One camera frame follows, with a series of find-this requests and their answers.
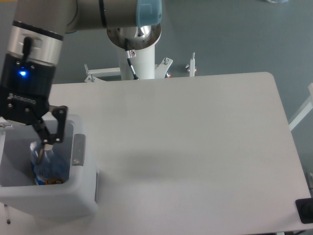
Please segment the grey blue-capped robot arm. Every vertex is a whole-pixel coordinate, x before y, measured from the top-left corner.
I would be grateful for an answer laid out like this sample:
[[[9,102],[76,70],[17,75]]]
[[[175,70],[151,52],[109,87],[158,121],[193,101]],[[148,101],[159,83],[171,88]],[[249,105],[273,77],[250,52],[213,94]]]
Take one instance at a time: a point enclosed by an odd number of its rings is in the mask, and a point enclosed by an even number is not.
[[[159,0],[20,0],[0,77],[0,115],[31,125],[46,151],[64,139],[67,106],[48,99],[64,36],[78,30],[159,25]]]

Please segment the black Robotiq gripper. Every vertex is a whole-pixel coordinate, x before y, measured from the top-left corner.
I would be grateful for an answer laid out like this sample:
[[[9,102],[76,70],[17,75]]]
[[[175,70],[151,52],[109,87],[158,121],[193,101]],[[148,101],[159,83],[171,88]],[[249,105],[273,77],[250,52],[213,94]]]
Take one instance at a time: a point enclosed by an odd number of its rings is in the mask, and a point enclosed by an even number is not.
[[[50,106],[48,98],[56,71],[33,61],[23,61],[9,53],[5,55],[0,79],[0,116],[6,120],[32,125],[41,140],[36,164],[65,135],[67,106]],[[50,133],[42,116],[50,112],[57,121],[57,132]]]

